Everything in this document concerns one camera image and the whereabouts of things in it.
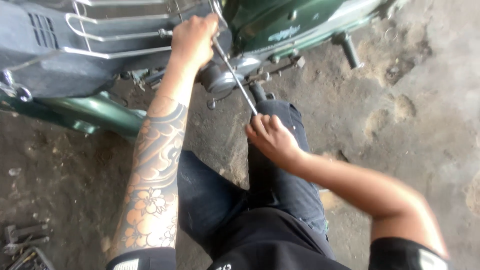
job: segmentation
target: cherry blossom tattoo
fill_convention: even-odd
[[[167,97],[157,99],[135,144],[132,174],[111,256],[149,247],[175,247],[177,169],[188,109]]]

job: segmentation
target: green motorcycle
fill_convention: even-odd
[[[331,40],[351,68],[363,64],[349,32],[390,18],[406,0],[64,0],[0,1],[0,110],[88,134],[109,130],[134,141],[143,110],[112,99],[118,78],[157,85],[175,25],[216,12],[215,54],[197,75],[215,102],[238,89],[302,67],[300,52]],[[273,72],[263,67],[289,58]]]

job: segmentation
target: concrete floor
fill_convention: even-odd
[[[303,53],[303,70],[289,70],[264,85],[302,112],[312,152],[341,151],[349,162],[422,192],[455,269],[480,264],[478,12],[480,2],[474,0],[411,1],[391,21],[355,33],[366,63],[362,70],[350,71],[340,48],[323,44]],[[398,72],[389,74],[392,67]],[[196,87],[184,147],[245,187],[248,107],[240,93],[214,111],[206,100],[206,92]],[[102,268],[131,146],[116,135],[85,138],[6,113],[0,124],[2,224],[48,221],[52,241],[43,248],[58,269]],[[22,172],[10,177],[10,168]],[[324,194],[323,201],[338,261],[366,269],[368,216],[332,194]],[[179,232],[177,262],[178,269],[205,269],[211,261]]]

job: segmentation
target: hand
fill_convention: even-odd
[[[276,115],[253,116],[251,123],[245,126],[245,133],[267,158],[288,172],[305,154]]]
[[[171,59],[198,71],[213,57],[212,36],[218,28],[218,16],[192,16],[173,29]]]

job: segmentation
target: leg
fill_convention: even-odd
[[[179,225],[209,253],[211,235],[245,208],[246,191],[182,151],[177,173]]]
[[[301,114],[288,102],[266,100],[257,104],[262,114],[276,114],[295,136],[299,146],[309,151]],[[315,184],[279,169],[256,147],[249,145],[248,166],[250,176],[249,207],[275,207],[318,233],[326,233],[324,208]]]

